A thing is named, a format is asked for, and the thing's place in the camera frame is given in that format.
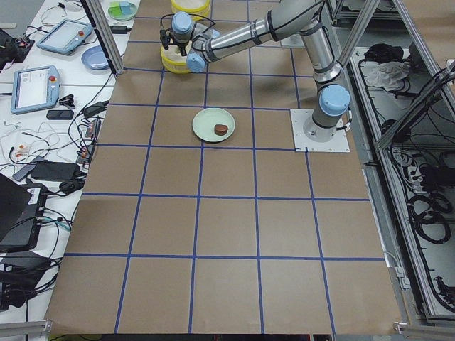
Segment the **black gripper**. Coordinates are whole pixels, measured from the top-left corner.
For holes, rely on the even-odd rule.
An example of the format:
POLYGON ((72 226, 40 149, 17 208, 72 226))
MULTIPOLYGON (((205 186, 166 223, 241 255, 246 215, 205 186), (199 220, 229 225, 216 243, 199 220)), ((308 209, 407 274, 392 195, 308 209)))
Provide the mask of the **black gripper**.
POLYGON ((161 44, 164 49, 169 49, 171 45, 176 45, 179 47, 180 54, 182 56, 187 56, 188 52, 186 48, 188 47, 188 30, 178 31, 173 30, 172 28, 164 29, 162 28, 159 31, 161 44))

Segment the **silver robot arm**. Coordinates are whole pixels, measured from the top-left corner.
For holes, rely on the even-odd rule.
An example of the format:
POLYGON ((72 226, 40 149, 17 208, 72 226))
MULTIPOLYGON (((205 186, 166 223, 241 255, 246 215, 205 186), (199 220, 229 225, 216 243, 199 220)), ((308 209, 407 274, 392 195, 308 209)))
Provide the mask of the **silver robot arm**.
POLYGON ((224 34, 179 11, 172 15, 169 28, 160 28, 159 35, 165 50, 172 45, 178 48, 191 72, 202 72, 209 63, 270 40, 281 41, 300 35, 317 86, 317 106, 304 123, 304 133, 315 142, 327 142, 348 111, 350 94, 343 86, 343 66, 333 54, 320 18, 322 9, 322 1, 281 1, 263 18, 224 34))

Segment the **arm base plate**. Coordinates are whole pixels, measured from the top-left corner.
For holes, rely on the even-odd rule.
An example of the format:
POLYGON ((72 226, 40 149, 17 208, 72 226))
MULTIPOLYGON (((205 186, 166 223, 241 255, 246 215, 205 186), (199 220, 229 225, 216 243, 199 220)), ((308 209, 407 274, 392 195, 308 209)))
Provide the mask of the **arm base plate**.
POLYGON ((349 153, 347 128, 342 119, 331 128, 321 128, 313 121, 312 109, 290 109, 291 127, 296 152, 349 153))

